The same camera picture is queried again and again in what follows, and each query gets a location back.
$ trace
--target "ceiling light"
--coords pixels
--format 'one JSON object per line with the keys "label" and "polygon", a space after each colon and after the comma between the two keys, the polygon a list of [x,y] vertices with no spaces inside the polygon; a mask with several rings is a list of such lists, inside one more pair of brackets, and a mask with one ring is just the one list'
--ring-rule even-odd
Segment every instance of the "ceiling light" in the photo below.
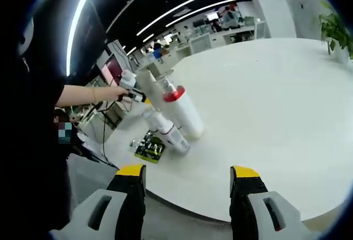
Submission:
{"label": "ceiling light", "polygon": [[146,42],[147,40],[149,40],[150,38],[152,38],[154,36],[154,34],[151,34],[150,36],[148,36],[147,38],[145,38],[144,40],[143,40],[143,42]]}
{"label": "ceiling light", "polygon": [[136,50],[136,47],[133,47],[133,48],[131,49],[131,51],[129,51],[126,55],[129,56],[129,55],[132,54],[133,51],[135,51],[135,50]]}
{"label": "ceiling light", "polygon": [[71,52],[72,52],[72,44],[73,44],[73,37],[75,35],[76,27],[78,24],[79,16],[82,13],[84,4],[86,0],[79,0],[75,14],[73,15],[71,28],[68,36],[68,43],[67,43],[67,52],[66,52],[66,76],[70,75],[70,60],[71,60]]}
{"label": "ceiling light", "polygon": [[170,23],[167,24],[165,27],[167,28],[167,27],[169,27],[170,25],[173,25],[174,23],[176,23],[176,22],[178,22],[178,21],[181,21],[182,19],[187,18],[187,17],[190,16],[190,15],[193,15],[193,14],[195,14],[195,13],[197,13],[197,12],[200,12],[200,11],[202,11],[202,10],[205,10],[205,9],[207,9],[207,8],[215,7],[215,6],[219,5],[219,4],[230,3],[230,2],[233,2],[233,1],[238,1],[238,0],[225,0],[225,1],[222,1],[222,2],[215,3],[215,4],[210,4],[210,5],[207,6],[207,7],[202,7],[202,8],[200,8],[200,9],[198,9],[198,10],[192,11],[191,13],[186,14],[186,15],[184,15],[184,16],[182,16],[182,17],[176,19],[175,21],[170,22]]}
{"label": "ceiling light", "polygon": [[193,2],[193,1],[195,1],[195,0],[188,0],[188,1],[186,1],[186,2],[184,2],[184,3],[182,3],[182,4],[180,4],[180,5],[178,5],[177,7],[174,7],[173,9],[171,9],[171,10],[165,12],[163,15],[159,16],[159,17],[156,18],[154,21],[152,21],[152,22],[149,23],[147,26],[145,26],[143,29],[141,29],[140,32],[138,32],[138,33],[136,34],[136,36],[140,36],[146,29],[148,29],[150,26],[152,26],[152,25],[153,25],[154,23],[156,23],[157,21],[159,21],[159,20],[161,20],[162,18],[164,18],[166,15],[169,15],[171,12],[173,12],[173,11],[179,9],[180,7],[183,7],[184,5],[189,4],[189,3]]}

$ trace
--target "round white table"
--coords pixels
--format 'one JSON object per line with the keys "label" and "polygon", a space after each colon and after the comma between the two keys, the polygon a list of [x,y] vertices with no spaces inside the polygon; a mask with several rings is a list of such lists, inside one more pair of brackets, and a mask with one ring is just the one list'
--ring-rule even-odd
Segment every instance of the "round white table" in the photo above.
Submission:
{"label": "round white table", "polygon": [[353,74],[317,40],[264,39],[201,52],[175,67],[206,125],[186,156],[158,164],[133,155],[141,118],[124,119],[105,145],[118,167],[147,165],[147,189],[194,213],[230,221],[229,168],[253,168],[269,191],[319,216],[353,180]]}

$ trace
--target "white pillar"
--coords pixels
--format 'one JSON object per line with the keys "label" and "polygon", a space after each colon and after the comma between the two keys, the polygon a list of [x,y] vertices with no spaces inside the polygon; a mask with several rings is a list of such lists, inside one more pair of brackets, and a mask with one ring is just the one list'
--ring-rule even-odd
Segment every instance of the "white pillar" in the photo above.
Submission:
{"label": "white pillar", "polygon": [[271,38],[296,38],[296,29],[287,0],[253,0],[258,16],[266,21]]}

